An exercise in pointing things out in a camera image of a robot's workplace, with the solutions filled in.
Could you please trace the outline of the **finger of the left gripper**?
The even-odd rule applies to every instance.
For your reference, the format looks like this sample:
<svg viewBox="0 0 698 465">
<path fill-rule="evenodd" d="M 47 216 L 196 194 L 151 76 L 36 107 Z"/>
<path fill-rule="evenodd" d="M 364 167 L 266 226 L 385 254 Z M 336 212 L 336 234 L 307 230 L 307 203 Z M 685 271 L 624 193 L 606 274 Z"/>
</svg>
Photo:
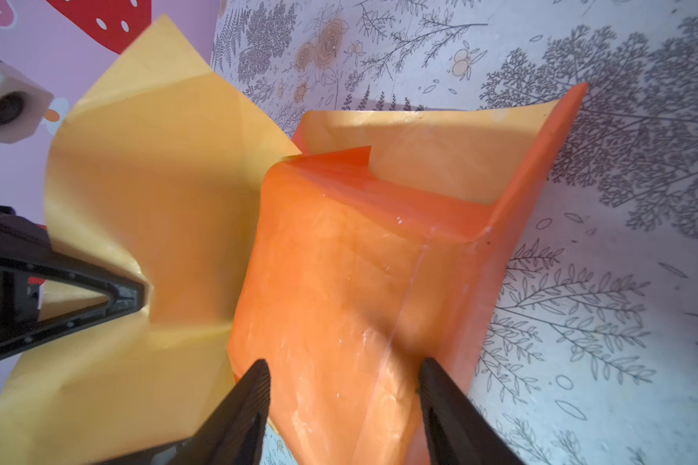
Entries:
<svg viewBox="0 0 698 465">
<path fill-rule="evenodd" d="M 0 205 L 0 360 L 144 305 L 142 283 L 54 251 L 44 228 Z"/>
</svg>

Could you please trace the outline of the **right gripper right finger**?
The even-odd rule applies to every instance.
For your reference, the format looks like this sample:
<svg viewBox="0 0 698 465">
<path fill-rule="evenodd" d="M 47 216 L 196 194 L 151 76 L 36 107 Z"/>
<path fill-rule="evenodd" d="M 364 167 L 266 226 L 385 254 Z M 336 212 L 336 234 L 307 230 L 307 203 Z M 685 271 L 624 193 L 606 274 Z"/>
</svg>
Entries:
<svg viewBox="0 0 698 465">
<path fill-rule="evenodd" d="M 428 454 L 433 465 L 523 465 L 434 358 L 419 372 Z"/>
</svg>

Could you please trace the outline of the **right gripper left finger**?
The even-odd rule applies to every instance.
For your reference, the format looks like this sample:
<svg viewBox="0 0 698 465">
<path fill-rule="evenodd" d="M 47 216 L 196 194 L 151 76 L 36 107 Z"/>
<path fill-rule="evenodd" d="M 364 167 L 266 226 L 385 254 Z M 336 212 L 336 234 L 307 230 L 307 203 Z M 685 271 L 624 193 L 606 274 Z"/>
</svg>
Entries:
<svg viewBox="0 0 698 465">
<path fill-rule="evenodd" d="M 109 464 L 258 464 L 271 406 L 271 372 L 256 360 L 188 439 L 109 459 Z"/>
</svg>

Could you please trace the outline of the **orange yellow wrapping paper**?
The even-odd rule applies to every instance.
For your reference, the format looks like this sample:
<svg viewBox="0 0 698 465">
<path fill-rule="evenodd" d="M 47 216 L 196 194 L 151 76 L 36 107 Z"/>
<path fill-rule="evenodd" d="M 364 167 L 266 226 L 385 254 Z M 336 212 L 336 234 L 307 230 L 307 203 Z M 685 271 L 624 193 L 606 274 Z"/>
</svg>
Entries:
<svg viewBox="0 0 698 465">
<path fill-rule="evenodd" d="M 302 464 L 424 464 L 434 356 L 467 388 L 507 261 L 587 85 L 478 112 L 308 112 L 294 137 L 159 17 L 54 136 L 46 233 L 143 308 L 23 354 L 0 464 L 191 436 L 263 358 Z"/>
</svg>

